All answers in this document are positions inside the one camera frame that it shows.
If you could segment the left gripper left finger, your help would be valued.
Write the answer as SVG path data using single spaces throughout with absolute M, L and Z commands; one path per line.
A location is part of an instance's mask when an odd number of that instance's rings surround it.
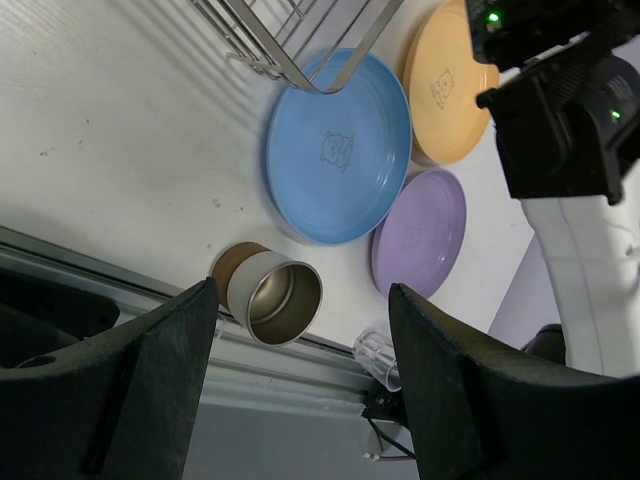
M 2 347 L 5 479 L 179 479 L 216 329 L 216 282 L 65 347 Z

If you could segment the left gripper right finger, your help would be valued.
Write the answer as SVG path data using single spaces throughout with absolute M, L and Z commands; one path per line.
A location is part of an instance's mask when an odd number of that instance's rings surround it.
M 526 354 L 409 287 L 389 320 L 423 479 L 635 479 L 639 380 Z

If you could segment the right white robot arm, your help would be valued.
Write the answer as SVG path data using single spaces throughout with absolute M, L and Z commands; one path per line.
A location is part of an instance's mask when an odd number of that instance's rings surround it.
M 635 1 L 470 1 L 474 58 L 514 76 L 489 111 L 509 194 L 539 241 L 569 367 L 639 371 L 639 73 L 615 50 Z

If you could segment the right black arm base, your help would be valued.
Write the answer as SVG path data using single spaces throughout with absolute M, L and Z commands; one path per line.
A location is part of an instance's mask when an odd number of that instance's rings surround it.
M 364 457 L 372 462 L 415 460 L 413 448 L 398 440 L 400 433 L 409 431 L 402 393 L 391 393 L 383 386 L 376 386 L 367 394 L 363 405 L 361 417 L 373 435 L 373 447 Z

